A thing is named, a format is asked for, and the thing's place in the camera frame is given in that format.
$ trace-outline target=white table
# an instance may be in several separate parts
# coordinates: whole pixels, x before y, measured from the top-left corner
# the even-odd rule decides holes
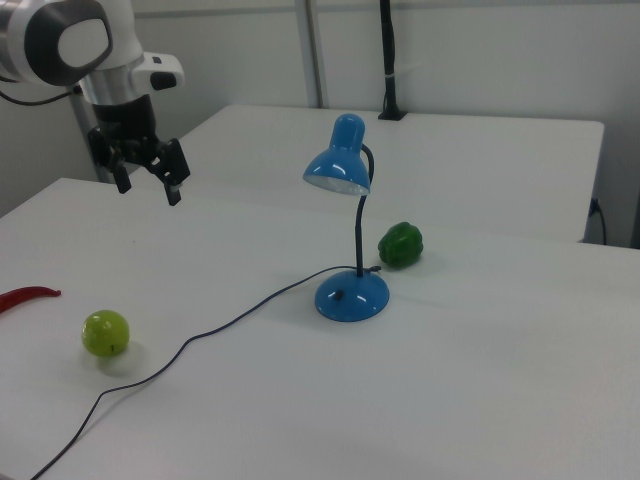
[[[0,291],[63,291],[0,316],[0,472],[30,478],[188,336],[352,263],[352,221],[71,180],[0,219]],[[389,224],[365,217],[365,264]],[[637,253],[423,232],[378,316],[327,320],[320,280],[298,287],[106,399],[43,478],[637,478]],[[131,324],[112,362],[80,342],[104,308]]]
[[[300,178],[342,111],[230,106],[182,139],[183,196],[344,212]],[[409,114],[366,123],[376,173],[365,215],[530,238],[583,238],[604,127],[596,122]],[[136,187],[161,190],[146,171]]]

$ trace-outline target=black power cord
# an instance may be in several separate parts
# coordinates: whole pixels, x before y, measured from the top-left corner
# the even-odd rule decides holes
[[[589,218],[593,217],[595,214],[600,215],[600,223],[602,225],[602,244],[607,244],[607,224],[604,221],[604,213],[602,213],[602,207],[600,207],[600,202],[597,198],[591,199],[591,204],[589,205]]]
[[[82,425],[80,425],[80,428],[78,429],[76,434],[73,436],[71,441],[69,443],[67,443],[67,445],[60,451],[60,453],[58,453],[53,458],[53,460],[51,460],[49,463],[47,463],[38,473],[36,473],[31,478],[31,480],[36,480],[37,478],[40,478],[47,470],[49,470],[49,468],[51,468],[58,460],[60,460],[60,458],[62,458],[62,456],[65,453],[67,453],[69,451],[69,449],[73,446],[74,443],[76,443],[76,441],[78,440],[78,437],[80,437],[80,434],[82,433],[84,428],[87,426],[87,423],[89,422],[89,419],[91,418],[91,416],[93,415],[93,412],[95,411],[96,407],[98,406],[98,403],[100,403],[100,400],[102,399],[102,397],[104,397],[108,393],[113,393],[113,392],[118,392],[120,390],[127,390],[129,388],[139,387],[141,385],[144,385],[144,384],[150,382],[154,378],[156,378],[156,377],[160,376],[162,373],[164,373],[171,365],[173,365],[173,363],[178,359],[180,354],[184,351],[185,348],[187,348],[187,346],[191,342],[193,342],[195,340],[199,340],[201,338],[210,337],[211,335],[215,335],[216,333],[219,333],[219,332],[221,332],[223,330],[226,330],[231,325],[233,325],[234,323],[242,320],[247,315],[255,312],[258,308],[260,308],[261,306],[263,306],[265,303],[269,302],[270,300],[274,299],[278,295],[286,292],[287,290],[291,290],[292,288],[297,287],[298,285],[301,285],[301,284],[311,280],[312,278],[317,277],[318,275],[321,275],[323,273],[329,272],[331,270],[345,270],[345,269],[356,270],[355,267],[350,267],[350,266],[337,266],[337,267],[325,268],[324,270],[320,270],[319,272],[316,272],[313,275],[309,275],[308,277],[303,278],[302,280],[300,280],[300,281],[298,281],[296,283],[292,283],[291,285],[289,285],[287,287],[284,287],[284,288],[278,290],[275,293],[272,293],[267,298],[262,300],[260,303],[258,303],[255,306],[251,307],[249,310],[247,310],[243,314],[237,316],[236,318],[231,320],[229,323],[226,323],[226,324],[222,325],[221,327],[218,327],[218,328],[216,328],[214,330],[211,330],[209,332],[201,333],[199,335],[194,335],[193,337],[187,339],[187,341],[185,341],[182,344],[182,347],[180,347],[180,350],[178,350],[178,352],[171,358],[171,360],[169,360],[169,362],[167,362],[167,364],[164,367],[162,367],[160,370],[158,370],[156,373],[154,373],[150,377],[147,377],[144,380],[140,380],[139,382],[131,383],[129,385],[124,385],[122,387],[110,388],[109,390],[105,390],[104,392],[102,392],[98,396],[98,399],[93,404],[93,407],[91,407],[91,410],[89,411],[89,414],[85,417],[84,421],[82,422]],[[381,270],[381,268],[378,267],[378,266],[375,266],[375,267],[371,267],[371,268],[366,268],[365,270],[368,271],[368,272],[379,272]]]
[[[18,83],[17,80],[11,80],[10,78],[5,78],[2,75],[0,75],[0,82],[7,82],[7,83]]]
[[[38,107],[40,105],[47,105],[49,103],[57,102],[58,100],[62,100],[63,98],[67,98],[71,95],[79,95],[82,93],[82,89],[79,86],[73,87],[73,90],[70,92],[62,93],[53,98],[48,98],[46,100],[40,100],[38,102],[25,102],[22,100],[16,100],[15,98],[11,98],[9,95],[0,91],[0,97],[4,98],[7,102],[15,103],[16,105],[20,105],[23,107]]]

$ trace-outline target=white wall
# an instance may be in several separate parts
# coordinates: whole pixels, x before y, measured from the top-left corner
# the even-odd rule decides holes
[[[401,106],[603,122],[596,194],[609,242],[627,246],[640,185],[640,5],[428,8],[433,3],[447,2],[392,2]],[[325,104],[380,109],[378,2],[318,0],[317,10]],[[589,231],[598,241],[599,225]]]
[[[187,78],[153,98],[159,136],[180,137],[232,103],[316,106],[303,3],[134,0],[145,50],[178,57]]]
[[[0,83],[22,100],[42,100],[60,89]],[[68,99],[22,107],[0,99],[0,216],[61,177],[96,180],[89,151]]]

